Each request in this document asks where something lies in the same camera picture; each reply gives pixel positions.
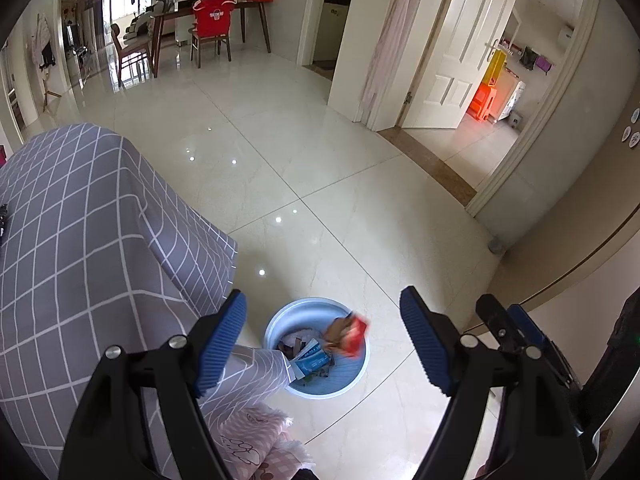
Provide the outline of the red snack wrapper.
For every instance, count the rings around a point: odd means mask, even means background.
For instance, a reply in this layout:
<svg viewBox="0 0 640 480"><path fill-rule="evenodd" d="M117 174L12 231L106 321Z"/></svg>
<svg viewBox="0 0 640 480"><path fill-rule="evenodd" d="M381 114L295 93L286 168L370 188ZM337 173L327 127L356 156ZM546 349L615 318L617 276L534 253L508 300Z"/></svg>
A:
<svg viewBox="0 0 640 480"><path fill-rule="evenodd" d="M344 318L336 318L323 333L326 348L346 358L356 359L366 345L369 324L352 312Z"/></svg>

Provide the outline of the blue white trash bin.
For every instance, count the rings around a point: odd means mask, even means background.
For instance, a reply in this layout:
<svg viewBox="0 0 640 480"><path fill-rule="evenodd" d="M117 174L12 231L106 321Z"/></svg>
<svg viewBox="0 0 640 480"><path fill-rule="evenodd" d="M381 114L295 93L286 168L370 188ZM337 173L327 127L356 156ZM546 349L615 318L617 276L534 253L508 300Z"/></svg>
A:
<svg viewBox="0 0 640 480"><path fill-rule="evenodd" d="M281 308L262 345L292 365L288 390L311 400L340 396L361 379L369 363L369 323L337 301L304 298Z"/></svg>

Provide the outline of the pink patterned cloth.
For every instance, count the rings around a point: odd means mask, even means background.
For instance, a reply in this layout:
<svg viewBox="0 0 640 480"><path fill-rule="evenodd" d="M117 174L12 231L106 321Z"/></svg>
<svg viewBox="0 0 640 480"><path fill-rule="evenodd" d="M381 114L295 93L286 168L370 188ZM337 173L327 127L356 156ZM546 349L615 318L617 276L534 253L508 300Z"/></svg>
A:
<svg viewBox="0 0 640 480"><path fill-rule="evenodd" d="M233 479L293 479L314 468L303 443L288 434L292 417L266 404L242 408L213 430Z"/></svg>

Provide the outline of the door stopper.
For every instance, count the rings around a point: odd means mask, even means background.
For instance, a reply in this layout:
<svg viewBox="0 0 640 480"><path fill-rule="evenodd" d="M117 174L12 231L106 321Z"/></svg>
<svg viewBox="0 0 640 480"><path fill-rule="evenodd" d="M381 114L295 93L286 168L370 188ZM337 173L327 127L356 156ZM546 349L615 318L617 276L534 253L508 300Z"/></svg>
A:
<svg viewBox="0 0 640 480"><path fill-rule="evenodd" d="M493 237L489 241L489 243L487 245L487 248L494 255L500 255L504 251L504 247L503 247L502 241L499 240L498 236Z"/></svg>

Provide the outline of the grey checkered tablecloth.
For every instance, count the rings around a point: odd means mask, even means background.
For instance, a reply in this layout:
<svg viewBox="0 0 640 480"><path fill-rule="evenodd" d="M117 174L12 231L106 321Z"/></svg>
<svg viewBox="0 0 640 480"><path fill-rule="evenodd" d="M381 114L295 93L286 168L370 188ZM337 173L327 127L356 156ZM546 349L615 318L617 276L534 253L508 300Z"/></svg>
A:
<svg viewBox="0 0 640 480"><path fill-rule="evenodd" d="M1 169L1 474L53 479L107 348L153 350L228 298L238 246L128 139L40 133Z"/></svg>

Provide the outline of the blue white package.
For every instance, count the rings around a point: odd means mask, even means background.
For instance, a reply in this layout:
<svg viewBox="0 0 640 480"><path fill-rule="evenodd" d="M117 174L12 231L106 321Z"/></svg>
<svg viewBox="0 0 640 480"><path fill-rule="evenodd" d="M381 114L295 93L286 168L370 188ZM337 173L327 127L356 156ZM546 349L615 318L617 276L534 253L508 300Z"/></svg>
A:
<svg viewBox="0 0 640 480"><path fill-rule="evenodd" d="M291 361L296 379L304 379L332 364L332 356L323 349L317 339L312 338Z"/></svg>

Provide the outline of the orange plastic stool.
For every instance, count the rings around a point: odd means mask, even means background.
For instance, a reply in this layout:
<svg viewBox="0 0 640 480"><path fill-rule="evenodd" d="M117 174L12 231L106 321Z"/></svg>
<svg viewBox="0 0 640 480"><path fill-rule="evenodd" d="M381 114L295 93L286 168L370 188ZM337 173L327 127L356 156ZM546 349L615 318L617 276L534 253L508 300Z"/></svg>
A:
<svg viewBox="0 0 640 480"><path fill-rule="evenodd" d="M480 84L474 94L468 110L472 118L479 122L487 119L492 103L495 101L497 88L489 84Z"/></svg>

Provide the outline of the pink door curtain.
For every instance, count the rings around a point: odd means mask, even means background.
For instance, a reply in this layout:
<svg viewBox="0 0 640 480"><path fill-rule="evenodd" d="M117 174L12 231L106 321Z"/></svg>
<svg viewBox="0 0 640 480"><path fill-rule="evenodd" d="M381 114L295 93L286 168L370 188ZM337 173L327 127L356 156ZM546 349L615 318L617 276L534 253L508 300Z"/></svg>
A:
<svg viewBox="0 0 640 480"><path fill-rule="evenodd" d="M376 102L384 96L392 81L416 18L421 0L394 0L386 18L362 90L360 108L363 119L370 119Z"/></svg>

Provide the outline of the white panel door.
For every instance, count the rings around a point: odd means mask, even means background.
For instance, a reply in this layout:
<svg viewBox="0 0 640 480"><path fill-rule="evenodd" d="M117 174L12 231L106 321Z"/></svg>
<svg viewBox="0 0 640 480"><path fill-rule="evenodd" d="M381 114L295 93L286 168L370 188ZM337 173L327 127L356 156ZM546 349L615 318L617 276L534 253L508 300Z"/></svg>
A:
<svg viewBox="0 0 640 480"><path fill-rule="evenodd" d="M445 0L416 74L404 129L455 129L477 92L515 0Z"/></svg>

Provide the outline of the wooden dining chair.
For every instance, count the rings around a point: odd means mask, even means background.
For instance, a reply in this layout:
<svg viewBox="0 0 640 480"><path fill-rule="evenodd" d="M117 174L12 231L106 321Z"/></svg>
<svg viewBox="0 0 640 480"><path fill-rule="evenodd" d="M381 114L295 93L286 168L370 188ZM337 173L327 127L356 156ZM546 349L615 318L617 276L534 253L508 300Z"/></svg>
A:
<svg viewBox="0 0 640 480"><path fill-rule="evenodd" d="M152 62L152 55L151 41L148 36L137 36L123 46L118 39L119 33L119 26L116 23L111 24L111 36L117 56L117 81L119 87L121 87L122 69L139 63L145 58Z"/></svg>

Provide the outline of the chair with red cover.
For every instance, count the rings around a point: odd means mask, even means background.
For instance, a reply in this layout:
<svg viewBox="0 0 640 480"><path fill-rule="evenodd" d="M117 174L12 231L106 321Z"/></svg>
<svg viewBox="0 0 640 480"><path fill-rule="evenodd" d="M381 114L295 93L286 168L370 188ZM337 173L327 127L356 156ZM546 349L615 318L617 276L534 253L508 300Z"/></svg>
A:
<svg viewBox="0 0 640 480"><path fill-rule="evenodd" d="M231 14L235 0L196 0L192 6L194 23L191 29L190 60L201 67L203 44L211 42L220 54L221 46L226 46L228 61L232 61L230 47Z"/></svg>

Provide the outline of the dark wooden dining table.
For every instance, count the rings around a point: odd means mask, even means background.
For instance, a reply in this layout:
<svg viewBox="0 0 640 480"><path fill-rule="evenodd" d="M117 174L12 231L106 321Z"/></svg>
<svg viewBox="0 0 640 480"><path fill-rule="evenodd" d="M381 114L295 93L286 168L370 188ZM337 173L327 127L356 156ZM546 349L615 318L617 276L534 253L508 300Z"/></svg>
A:
<svg viewBox="0 0 640 480"><path fill-rule="evenodd" d="M201 50L204 44L216 44L217 52L220 52L224 44L227 50L227 58L231 57L230 30L232 13L235 10L240 12L241 40L246 41L246 10L256 9L258 11L259 23L262 25L262 36L265 39L267 52L271 52L269 37L266 4L261 1L240 1L235 0L179 0L178 10L165 12L154 18L152 31L152 74L157 77L160 67L160 40L164 33L166 22L177 18L194 18L193 27L190 31L190 58L196 58L196 64L201 67Z"/></svg>

